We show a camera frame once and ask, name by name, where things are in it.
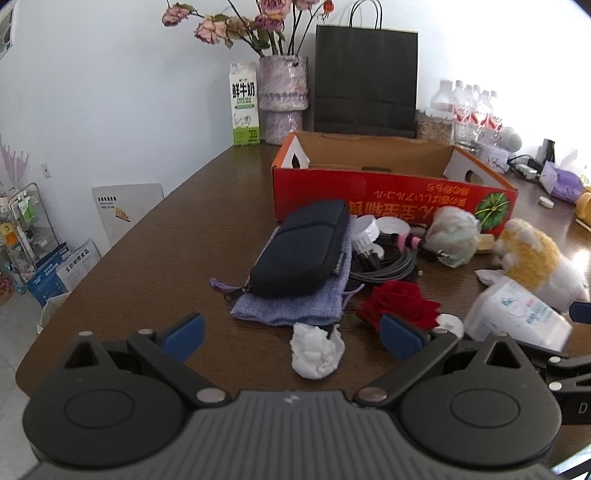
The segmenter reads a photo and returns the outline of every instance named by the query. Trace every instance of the yellow toy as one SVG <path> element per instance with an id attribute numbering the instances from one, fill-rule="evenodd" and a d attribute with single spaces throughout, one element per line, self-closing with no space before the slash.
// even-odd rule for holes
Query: yellow toy
<path id="1" fill-rule="evenodd" d="M 503 275 L 512 278 L 561 313 L 574 301 L 589 301 L 584 275 L 544 232 L 511 219 L 495 244 Z"/>

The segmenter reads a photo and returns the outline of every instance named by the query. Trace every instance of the paper bag handle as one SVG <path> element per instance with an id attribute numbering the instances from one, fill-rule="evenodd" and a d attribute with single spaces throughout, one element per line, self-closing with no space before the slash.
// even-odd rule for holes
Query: paper bag handle
<path id="1" fill-rule="evenodd" d="M 353 26 L 353 15 L 355 14 L 356 10 L 365 2 L 372 2 L 375 7 L 375 25 L 374 29 L 378 29 L 378 20 L 379 20 L 379 29 L 382 30 L 382 17 L 384 16 L 384 10 L 382 9 L 382 3 L 379 0 L 357 0 L 353 7 L 351 7 L 351 15 L 349 16 L 349 26 Z"/>

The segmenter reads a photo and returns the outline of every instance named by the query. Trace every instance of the crumpled tissue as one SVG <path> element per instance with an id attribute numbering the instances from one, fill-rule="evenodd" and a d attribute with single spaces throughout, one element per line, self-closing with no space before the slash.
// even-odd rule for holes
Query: crumpled tissue
<path id="1" fill-rule="evenodd" d="M 339 366 L 345 343 L 333 326 L 330 337 L 328 332 L 304 323 L 294 324 L 291 338 L 291 366 L 301 377 L 319 380 L 328 377 Z"/>

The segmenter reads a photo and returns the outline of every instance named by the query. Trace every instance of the black paper bag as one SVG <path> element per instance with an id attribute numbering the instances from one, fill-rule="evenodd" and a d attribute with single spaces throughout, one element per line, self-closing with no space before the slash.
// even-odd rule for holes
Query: black paper bag
<path id="1" fill-rule="evenodd" d="M 316 28 L 314 131 L 414 136 L 418 34 L 377 27 Z"/>

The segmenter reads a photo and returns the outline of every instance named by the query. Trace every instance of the green and white milk carton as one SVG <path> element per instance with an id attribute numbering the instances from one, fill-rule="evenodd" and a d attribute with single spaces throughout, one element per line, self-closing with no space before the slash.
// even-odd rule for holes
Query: green and white milk carton
<path id="1" fill-rule="evenodd" d="M 234 145 L 261 143 L 255 62 L 232 63 L 230 91 Z"/>

